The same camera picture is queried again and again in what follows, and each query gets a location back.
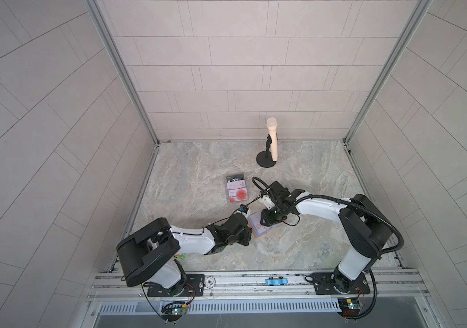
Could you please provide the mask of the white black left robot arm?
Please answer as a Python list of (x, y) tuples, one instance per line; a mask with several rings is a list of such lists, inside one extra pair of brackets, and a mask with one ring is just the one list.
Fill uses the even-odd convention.
[(187, 281), (176, 255), (217, 254), (230, 245), (249, 245), (251, 236), (248, 216), (238, 210), (196, 230), (178, 228), (161, 217), (123, 239), (116, 251), (128, 287), (152, 282), (168, 290)]

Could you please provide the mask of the white ventilation grille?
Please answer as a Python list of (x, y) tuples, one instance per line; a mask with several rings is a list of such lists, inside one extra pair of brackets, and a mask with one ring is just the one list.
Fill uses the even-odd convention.
[[(159, 301), (103, 302), (102, 315), (154, 315), (161, 312)], [(274, 314), (274, 313), (321, 313), (341, 312), (337, 299), (232, 299), (196, 300), (188, 314)]]

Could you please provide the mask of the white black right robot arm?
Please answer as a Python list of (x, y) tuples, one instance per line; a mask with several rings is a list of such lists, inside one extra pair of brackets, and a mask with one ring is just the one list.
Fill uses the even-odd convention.
[(343, 244), (339, 250), (331, 247), (343, 256), (332, 274), (334, 284), (357, 281), (383, 255), (404, 245), (397, 228), (363, 194), (340, 199), (303, 189), (290, 191), (277, 181), (264, 183), (258, 189), (260, 202), (266, 207), (261, 218), (263, 226), (285, 224), (292, 216), (304, 217), (309, 223), (324, 220), (314, 225), (314, 232)]

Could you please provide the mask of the aluminium corner frame post right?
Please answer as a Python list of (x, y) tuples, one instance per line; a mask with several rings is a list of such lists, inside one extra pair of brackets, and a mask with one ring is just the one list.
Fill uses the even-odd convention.
[(378, 78), (376, 79), (372, 89), (367, 95), (367, 98), (363, 102), (363, 105), (359, 111), (359, 113), (356, 116), (355, 121), (353, 122), (350, 130), (348, 131), (347, 135), (343, 139), (343, 142), (345, 143), (346, 146), (348, 146), (352, 140), (352, 138), (355, 136), (359, 126), (365, 119), (367, 112), (371, 109), (372, 105), (374, 104), (374, 101), (376, 100), (377, 96), (381, 92), (384, 84), (388, 80), (389, 76), (391, 75), (393, 69), (395, 68), (397, 62), (401, 58), (404, 49), (406, 49), (408, 43), (410, 42), (411, 38), (413, 37), (413, 34), (415, 33), (416, 29), (418, 28), (419, 24), (421, 23), (424, 15), (428, 11), (428, 8), (430, 7), (432, 0), (419, 0), (417, 1), (413, 12), (409, 16), (407, 20), (407, 24), (404, 26), (399, 38), (397, 39), (391, 53), (389, 54), (389, 57), (385, 63), (385, 65), (382, 67), (382, 70), (380, 71), (380, 74), (378, 75)]

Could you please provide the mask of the clear plastic package box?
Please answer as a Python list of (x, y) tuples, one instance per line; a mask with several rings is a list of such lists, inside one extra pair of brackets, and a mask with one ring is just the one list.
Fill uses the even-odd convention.
[(226, 177), (226, 191), (229, 203), (243, 202), (248, 199), (248, 189), (244, 174)]

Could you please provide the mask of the beige microphone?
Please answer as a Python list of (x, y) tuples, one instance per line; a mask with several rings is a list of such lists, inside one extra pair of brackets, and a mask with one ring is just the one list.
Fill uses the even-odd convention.
[(268, 129), (268, 135), (270, 136), (270, 153), (272, 156), (272, 160), (274, 162), (278, 161), (279, 152), (278, 152), (278, 138), (277, 138), (277, 119), (276, 118), (268, 118), (266, 121), (266, 126)]

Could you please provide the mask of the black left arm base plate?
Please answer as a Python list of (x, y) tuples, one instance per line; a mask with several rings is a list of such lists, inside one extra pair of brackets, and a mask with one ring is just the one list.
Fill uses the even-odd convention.
[(202, 297), (205, 285), (203, 274), (187, 274), (185, 280), (166, 289), (159, 284), (151, 284), (147, 290), (148, 297)]

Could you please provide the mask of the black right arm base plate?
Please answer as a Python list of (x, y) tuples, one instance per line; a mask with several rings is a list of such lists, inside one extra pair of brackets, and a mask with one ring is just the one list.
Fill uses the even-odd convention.
[(311, 273), (304, 279), (313, 284), (316, 295), (368, 295), (373, 287), (364, 273), (361, 273), (356, 280), (349, 280), (340, 273), (325, 272)]

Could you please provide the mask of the black round microphone stand base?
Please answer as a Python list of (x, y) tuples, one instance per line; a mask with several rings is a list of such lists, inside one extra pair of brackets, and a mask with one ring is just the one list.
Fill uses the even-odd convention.
[(266, 140), (266, 150), (260, 152), (256, 157), (257, 164), (262, 168), (271, 168), (277, 163), (272, 159), (272, 153), (270, 151), (271, 144), (272, 138), (268, 135)]

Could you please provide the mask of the aluminium front rail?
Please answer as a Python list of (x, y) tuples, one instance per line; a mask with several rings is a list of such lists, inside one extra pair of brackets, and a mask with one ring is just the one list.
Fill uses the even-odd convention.
[[(292, 298), (342, 298), (343, 295), (316, 295), (313, 284), (304, 277), (311, 273), (333, 273), (331, 269), (314, 270), (280, 270), (280, 271), (202, 271), (195, 274), (205, 276), (202, 297), (148, 297), (148, 286), (128, 287), (123, 274), (100, 273), (95, 276), (87, 299), (89, 301), (179, 301), (193, 298), (196, 300), (225, 299), (292, 299)], [(372, 269), (376, 285), (371, 287), (368, 295), (377, 291), (380, 297), (412, 297), (429, 296), (430, 293), (417, 269), (401, 269), (399, 267), (380, 267)], [(288, 284), (283, 286), (267, 286), (269, 277), (285, 277)]]

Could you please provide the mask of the blue clip on rail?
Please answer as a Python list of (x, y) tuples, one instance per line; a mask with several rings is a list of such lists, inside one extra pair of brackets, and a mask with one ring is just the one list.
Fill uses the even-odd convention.
[(285, 277), (269, 277), (266, 279), (267, 286), (283, 286), (288, 284), (288, 279)]

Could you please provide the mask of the aluminium corner frame post left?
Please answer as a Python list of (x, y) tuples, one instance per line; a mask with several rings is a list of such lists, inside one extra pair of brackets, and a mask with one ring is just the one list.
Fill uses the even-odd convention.
[(147, 117), (147, 113), (144, 110), (143, 104), (138, 96), (138, 93), (133, 85), (132, 79), (129, 75), (129, 72), (127, 71), (125, 64), (122, 60), (122, 57), (120, 53), (118, 52), (117, 49), (117, 44), (114, 41), (114, 38), (112, 37), (112, 34), (110, 33), (110, 30), (108, 28), (108, 25), (106, 24), (101, 9), (99, 7), (99, 4), (95, 0), (86, 0), (85, 2), (86, 9), (91, 16), (91, 19), (95, 25), (96, 30), (99, 33), (99, 36), (108, 52), (108, 55), (114, 64), (114, 67), (116, 68), (118, 75), (121, 78), (121, 81), (123, 83), (123, 86), (130, 97), (133, 105), (135, 106), (136, 110), (139, 113), (139, 116), (141, 117), (141, 120), (143, 121), (144, 125), (146, 126), (146, 129), (151, 136), (155, 146), (158, 148), (159, 147), (159, 139), (158, 136), (155, 134), (155, 131), (153, 129), (153, 126), (151, 124), (151, 121)]

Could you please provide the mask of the aluminium corner frame post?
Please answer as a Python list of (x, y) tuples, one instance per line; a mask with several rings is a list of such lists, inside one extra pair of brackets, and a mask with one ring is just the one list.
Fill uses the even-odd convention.
[(348, 146), (352, 140), (352, 138), (355, 136), (359, 126), (365, 119), (367, 112), (371, 109), (372, 105), (374, 104), (374, 101), (376, 100), (377, 96), (381, 92), (384, 84), (388, 80), (389, 76), (391, 75), (393, 69), (395, 68), (397, 62), (401, 58), (404, 49), (406, 49), (408, 43), (410, 42), (411, 38), (413, 37), (413, 34), (415, 33), (416, 29), (418, 28), (419, 24), (421, 23), (424, 15), (428, 11), (428, 8), (430, 7), (432, 0), (419, 0), (417, 1), (413, 12), (409, 16), (407, 20), (407, 24), (404, 26), (399, 38), (397, 39), (391, 53), (389, 54), (389, 57), (385, 63), (385, 65), (382, 67), (382, 70), (380, 71), (380, 74), (378, 75), (378, 78), (376, 79), (372, 89), (367, 95), (367, 98), (363, 102), (363, 105), (359, 111), (359, 113), (356, 116), (355, 121), (353, 122), (350, 130), (348, 131), (347, 135), (343, 139), (343, 142), (345, 143), (346, 146)]
[(99, 4), (95, 0), (86, 0), (85, 2), (86, 9), (91, 16), (91, 19), (95, 25), (96, 30), (99, 33), (99, 36), (108, 52), (108, 55), (114, 64), (114, 67), (116, 68), (118, 75), (121, 78), (121, 81), (123, 83), (123, 86), (130, 97), (133, 105), (135, 106), (136, 110), (139, 113), (139, 116), (141, 117), (141, 120), (143, 121), (144, 125), (146, 126), (146, 129), (151, 136), (155, 146), (158, 148), (159, 147), (159, 139), (158, 136), (155, 134), (155, 131), (153, 129), (153, 126), (151, 124), (151, 121), (147, 117), (147, 113), (144, 110), (143, 104), (138, 96), (138, 93), (133, 85), (132, 79), (129, 75), (129, 72), (127, 71), (125, 64), (122, 60), (122, 57), (120, 53), (118, 52), (117, 49), (117, 44), (114, 41), (114, 38), (112, 37), (112, 34), (110, 33), (110, 30), (108, 28), (108, 25), (106, 24), (101, 9), (99, 7)]

